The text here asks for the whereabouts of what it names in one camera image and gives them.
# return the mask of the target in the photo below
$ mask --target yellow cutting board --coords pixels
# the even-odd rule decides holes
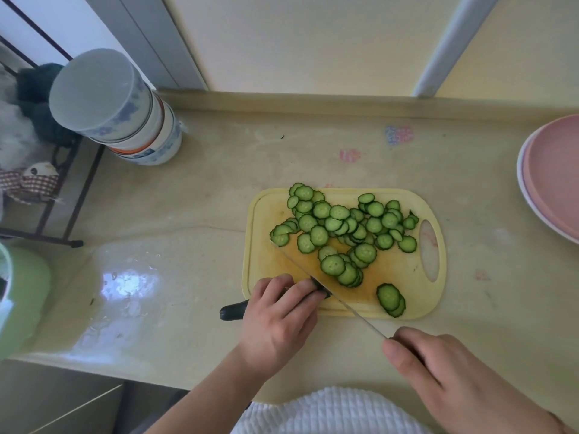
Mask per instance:
[[[297,248],[299,234],[291,234],[289,243],[284,247],[295,262],[299,263],[322,284],[348,302],[360,315],[367,318],[389,318],[376,298],[376,287],[382,283],[394,284],[406,299],[406,310],[397,319],[415,319],[426,315],[438,304],[446,281],[446,249],[442,231],[432,210],[426,202],[408,190],[402,189],[318,189],[326,200],[332,204],[346,207],[358,207],[358,196],[362,193],[373,193],[376,200],[386,204],[389,200],[398,200],[404,216],[408,211],[420,218],[420,222],[428,220],[438,241],[438,277],[431,282],[424,272],[420,258],[420,243],[414,253],[403,253],[397,246],[387,251],[378,250],[376,260],[363,269],[364,281],[358,288],[350,289],[340,285],[334,277],[326,275],[320,269],[317,251],[302,254]],[[245,233],[245,254],[243,261],[242,290],[248,299],[257,280],[264,277],[275,277],[285,272],[293,276],[294,281],[307,278],[301,269],[290,261],[269,240],[269,232],[277,224],[292,217],[287,208],[288,189],[267,189],[259,193],[250,204]],[[420,224],[407,233],[419,240]],[[350,247],[341,244],[337,239],[330,238],[329,245],[339,252],[345,253]],[[318,308],[324,315],[352,316],[352,314],[336,299],[330,297],[324,300]]]

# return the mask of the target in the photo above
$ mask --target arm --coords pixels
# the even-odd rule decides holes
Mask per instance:
[[[451,335],[400,328],[382,350],[450,434],[573,434]]]
[[[325,293],[289,274],[255,285],[239,344],[147,434],[226,434],[251,399],[303,347]]]

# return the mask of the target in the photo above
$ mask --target green bucket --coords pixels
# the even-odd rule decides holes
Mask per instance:
[[[0,244],[0,360],[32,336],[50,291],[50,269],[32,251]]]

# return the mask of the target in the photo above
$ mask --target bowl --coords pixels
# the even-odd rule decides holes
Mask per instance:
[[[525,150],[523,179],[540,212],[560,230],[579,238],[579,115],[539,129]]]
[[[557,232],[558,234],[563,236],[565,239],[568,239],[572,242],[575,242],[576,244],[579,244],[579,239],[574,238],[573,236],[571,236],[571,235],[565,233],[564,231],[562,231],[561,229],[559,229],[557,226],[555,226],[553,224],[553,222],[551,222],[545,215],[543,215],[543,213],[541,213],[541,211],[538,209],[538,207],[535,205],[535,203],[531,199],[531,196],[530,196],[529,192],[527,191],[527,187],[525,185],[525,179],[523,177],[523,160],[525,157],[525,152],[526,152],[528,145],[533,141],[533,139],[535,138],[535,136],[539,133],[539,131],[541,129],[542,128],[539,128],[538,130],[533,132],[525,140],[525,143],[523,143],[523,146],[521,146],[521,148],[520,148],[519,156],[517,158],[517,181],[519,183],[520,191],[523,194],[523,197],[525,198],[525,201],[527,202],[529,207],[531,207],[531,210],[535,213],[535,215],[537,215],[537,217],[540,220],[543,221],[543,223],[545,223],[545,225],[547,225],[549,228],[551,228],[552,230],[554,230],[555,232]]]
[[[40,321],[50,269],[30,250],[0,244],[0,360],[16,353]]]
[[[60,125],[98,140],[119,140],[145,122],[152,94],[121,52],[89,50],[71,60],[50,89],[49,106]]]
[[[112,152],[117,154],[134,154],[144,150],[144,148],[153,144],[155,139],[159,136],[159,132],[163,127],[163,120],[165,119],[165,111],[163,108],[163,101],[153,93],[153,107],[151,114],[141,129],[136,131],[131,137],[128,137],[117,143],[104,143]]]
[[[140,152],[129,155],[115,153],[115,155],[136,164],[153,166],[163,164],[177,153],[182,140],[181,126],[171,107],[164,101],[162,103],[165,119],[155,141]]]

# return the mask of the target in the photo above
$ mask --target beige countertop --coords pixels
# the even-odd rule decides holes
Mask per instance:
[[[84,247],[35,245],[55,284],[18,359],[191,388],[236,343],[240,323],[221,322],[219,309],[242,300],[245,222],[258,192],[295,181],[399,187],[430,204],[448,248],[441,302],[406,324],[456,335],[579,428],[579,247],[533,215],[515,175],[520,146],[544,122],[178,115],[189,135],[167,164],[105,154],[73,234]],[[388,143],[388,126],[407,141]],[[373,322],[387,335],[399,325]],[[329,385],[380,392],[433,423],[377,336],[352,318],[321,317],[258,399]]]

